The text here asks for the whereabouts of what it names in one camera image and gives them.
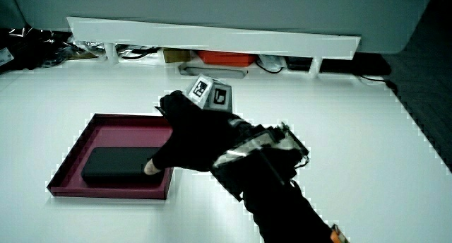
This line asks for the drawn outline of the person's right hand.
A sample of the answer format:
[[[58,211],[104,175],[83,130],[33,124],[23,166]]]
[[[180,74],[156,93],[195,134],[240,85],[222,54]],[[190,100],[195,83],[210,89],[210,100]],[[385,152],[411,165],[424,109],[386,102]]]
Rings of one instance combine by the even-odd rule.
[[[232,86],[204,75],[185,91],[174,90],[161,97],[156,109],[169,122],[172,133],[146,163],[146,175],[169,167],[206,172],[251,128],[232,112]]]

